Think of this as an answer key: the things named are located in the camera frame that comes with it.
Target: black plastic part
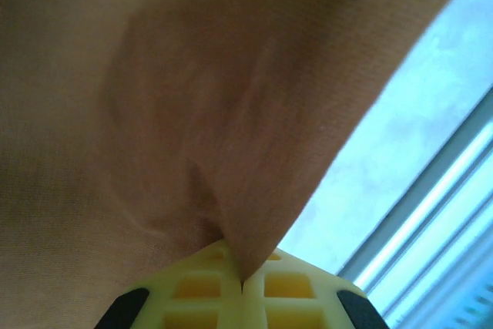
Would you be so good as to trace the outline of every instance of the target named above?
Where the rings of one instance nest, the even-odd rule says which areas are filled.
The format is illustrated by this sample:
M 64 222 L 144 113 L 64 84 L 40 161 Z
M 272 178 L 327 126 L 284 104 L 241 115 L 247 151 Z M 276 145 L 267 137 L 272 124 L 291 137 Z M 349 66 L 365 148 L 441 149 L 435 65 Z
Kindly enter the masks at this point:
M 337 297 L 353 323 L 354 329 L 389 329 L 377 309 L 366 298 L 348 290 L 339 290 Z
M 146 288 L 137 288 L 116 298 L 94 329 L 131 329 L 148 296 Z

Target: tan cloth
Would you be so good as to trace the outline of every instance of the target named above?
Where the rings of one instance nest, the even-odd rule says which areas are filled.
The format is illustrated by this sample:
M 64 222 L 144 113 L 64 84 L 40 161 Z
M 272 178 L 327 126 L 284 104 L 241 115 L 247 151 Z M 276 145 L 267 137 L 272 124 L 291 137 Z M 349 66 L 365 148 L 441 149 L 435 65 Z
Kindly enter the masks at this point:
M 0 0 L 0 327 L 222 235 L 251 274 L 446 1 Z

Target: yellow plastic object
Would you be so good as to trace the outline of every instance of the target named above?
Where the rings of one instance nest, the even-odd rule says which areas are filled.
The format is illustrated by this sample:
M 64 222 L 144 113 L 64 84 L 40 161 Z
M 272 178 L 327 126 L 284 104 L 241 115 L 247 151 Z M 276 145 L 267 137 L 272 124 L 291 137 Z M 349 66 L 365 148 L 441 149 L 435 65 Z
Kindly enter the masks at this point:
M 282 250 L 242 291 L 221 240 L 130 287 L 129 294 L 141 295 L 135 314 L 124 294 L 114 304 L 119 314 L 107 313 L 96 329 L 366 329 L 352 322 L 340 291 L 366 301 L 352 283 Z M 119 321 L 122 315 L 129 316 L 125 322 Z

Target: square hole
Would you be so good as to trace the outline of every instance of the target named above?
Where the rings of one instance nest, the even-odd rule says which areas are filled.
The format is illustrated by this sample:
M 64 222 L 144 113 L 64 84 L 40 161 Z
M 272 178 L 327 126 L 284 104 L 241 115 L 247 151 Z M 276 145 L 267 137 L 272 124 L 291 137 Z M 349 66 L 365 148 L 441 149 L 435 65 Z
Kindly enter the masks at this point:
M 269 258 L 267 258 L 269 261 L 278 261 L 280 260 L 280 256 L 278 254 L 272 253 Z
M 168 311 L 163 329 L 216 329 L 218 318 L 214 310 Z
M 301 273 L 274 272 L 265 276 L 265 297 L 315 298 L 310 279 Z
M 330 329 L 319 307 L 268 307 L 265 314 L 267 329 Z
M 173 298 L 221 297 L 221 280 L 218 274 L 187 274 L 176 286 Z

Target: beige fabric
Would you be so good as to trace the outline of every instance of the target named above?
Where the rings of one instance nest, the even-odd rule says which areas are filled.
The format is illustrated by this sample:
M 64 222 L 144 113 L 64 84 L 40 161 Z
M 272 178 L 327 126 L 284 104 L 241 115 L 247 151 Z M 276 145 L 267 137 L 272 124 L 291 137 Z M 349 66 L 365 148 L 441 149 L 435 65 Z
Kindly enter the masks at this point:
M 251 274 L 446 1 L 0 0 L 0 327 L 222 235 Z

